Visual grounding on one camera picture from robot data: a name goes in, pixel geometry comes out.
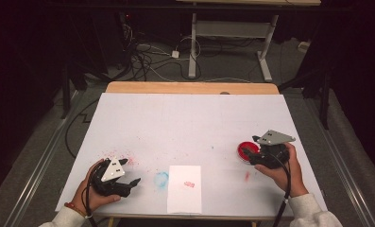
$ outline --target white desk frame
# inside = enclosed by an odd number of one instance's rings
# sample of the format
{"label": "white desk frame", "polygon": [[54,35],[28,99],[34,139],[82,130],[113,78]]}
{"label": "white desk frame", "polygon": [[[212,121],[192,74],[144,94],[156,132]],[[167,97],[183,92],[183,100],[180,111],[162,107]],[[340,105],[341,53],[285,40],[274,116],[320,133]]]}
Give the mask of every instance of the white desk frame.
{"label": "white desk frame", "polygon": [[[297,0],[293,2],[287,1],[194,1],[206,3],[242,3],[242,4],[268,4],[268,5],[286,5],[293,4],[297,6],[318,6],[320,1],[302,1]],[[222,36],[222,37],[241,37],[241,38],[264,38],[264,46],[262,51],[257,52],[257,57],[261,70],[263,72],[264,80],[272,82],[269,67],[266,62],[266,53],[272,41],[273,33],[278,22],[279,15],[273,15],[270,23],[241,23],[241,22],[220,22],[220,21],[198,21],[196,13],[193,13],[192,33],[191,33],[191,54],[189,62],[188,77],[194,79],[196,77],[196,36]]]}

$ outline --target controller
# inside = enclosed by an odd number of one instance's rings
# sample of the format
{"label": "controller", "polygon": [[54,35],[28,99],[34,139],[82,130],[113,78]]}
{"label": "controller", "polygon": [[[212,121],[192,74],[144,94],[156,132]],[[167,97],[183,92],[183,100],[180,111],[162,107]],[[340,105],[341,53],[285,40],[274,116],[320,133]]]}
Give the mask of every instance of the controller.
{"label": "controller", "polygon": [[260,164],[268,168],[278,168],[285,164],[289,158],[289,151],[284,143],[296,141],[296,138],[277,131],[269,130],[262,137],[252,136],[253,140],[260,144],[258,152],[251,152],[242,148],[253,166]]}
{"label": "controller", "polygon": [[130,195],[131,188],[137,186],[141,178],[129,184],[116,182],[120,177],[125,175],[122,165],[127,162],[128,159],[117,160],[113,158],[112,160],[105,159],[104,162],[98,164],[92,176],[94,190],[101,196],[116,194],[120,197],[127,197]]}

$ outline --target hand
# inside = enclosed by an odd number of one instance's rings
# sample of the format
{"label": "hand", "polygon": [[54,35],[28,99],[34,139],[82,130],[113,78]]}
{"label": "hand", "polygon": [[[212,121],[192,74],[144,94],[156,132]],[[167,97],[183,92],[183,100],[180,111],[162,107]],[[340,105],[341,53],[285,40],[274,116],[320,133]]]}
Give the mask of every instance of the hand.
{"label": "hand", "polygon": [[[302,173],[301,173],[301,166],[299,165],[297,159],[296,148],[289,144],[285,143],[289,153],[290,159],[288,161],[288,165],[286,166],[287,169],[290,169],[291,175],[291,191],[290,197],[297,197],[308,194],[308,190],[302,181]],[[262,172],[264,175],[270,177],[275,181],[276,185],[283,191],[287,188],[287,176],[283,170],[283,168],[279,167],[276,169],[269,169],[263,165],[256,165],[255,168]]]}
{"label": "hand", "polygon": [[[88,179],[89,179],[90,174],[93,171],[94,167],[96,165],[98,165],[99,163],[102,163],[103,161],[104,160],[101,159],[98,162],[96,162],[93,166],[90,167],[90,169],[89,169],[89,171],[86,175],[86,178],[80,183],[80,185],[78,186],[78,189],[76,191],[76,194],[73,197],[72,204],[74,204],[75,207],[78,210],[80,210],[81,212],[83,212],[84,214],[87,214],[86,208],[83,205],[83,202],[84,202],[84,204],[86,203],[86,191],[84,189],[87,187]],[[110,195],[108,197],[101,196],[101,195],[99,195],[98,193],[95,192],[95,190],[92,186],[90,186],[89,190],[90,190],[89,199],[90,199],[91,212],[98,209],[98,207],[100,207],[102,205],[106,205],[106,204],[109,204],[109,203],[120,200],[119,195]]]}

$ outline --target white sleeve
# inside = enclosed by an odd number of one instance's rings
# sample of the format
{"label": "white sleeve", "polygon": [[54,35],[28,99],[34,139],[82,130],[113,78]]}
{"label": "white sleeve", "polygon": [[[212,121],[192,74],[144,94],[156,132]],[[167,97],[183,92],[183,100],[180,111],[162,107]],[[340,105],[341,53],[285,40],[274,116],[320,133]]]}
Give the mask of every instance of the white sleeve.
{"label": "white sleeve", "polygon": [[78,212],[63,206],[52,222],[46,222],[40,227],[80,227],[84,220]]}
{"label": "white sleeve", "polygon": [[289,204],[294,213],[290,227],[342,226],[334,214],[320,209],[313,194],[291,198]]}

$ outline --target desk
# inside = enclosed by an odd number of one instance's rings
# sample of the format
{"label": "desk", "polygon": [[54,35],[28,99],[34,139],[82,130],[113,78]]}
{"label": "desk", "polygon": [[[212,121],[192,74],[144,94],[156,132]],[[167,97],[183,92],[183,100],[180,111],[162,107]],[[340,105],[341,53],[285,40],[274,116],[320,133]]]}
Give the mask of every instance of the desk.
{"label": "desk", "polygon": [[[251,5],[294,5],[298,7],[319,6],[320,0],[178,0],[182,2],[217,3],[217,4],[251,4]],[[243,37],[243,38],[264,38],[264,46],[257,52],[257,57],[264,80],[272,81],[269,67],[266,63],[266,53],[272,41],[273,32],[276,28],[279,15],[273,15],[270,23],[242,23],[224,21],[198,21],[196,13],[193,13],[191,50],[188,77],[196,77],[196,36],[222,36],[222,37]]]}
{"label": "desk", "polygon": [[[242,95],[219,95],[228,92]],[[129,158],[120,182],[142,178],[129,197],[99,216],[129,218],[273,219],[283,192],[243,163],[237,146],[268,129],[295,136],[304,182],[326,205],[283,96],[273,84],[113,82],[93,121],[57,206],[69,201],[99,158]],[[167,214],[167,188],[155,185],[169,166],[201,166],[202,214]],[[285,218],[293,216],[288,207]]]}

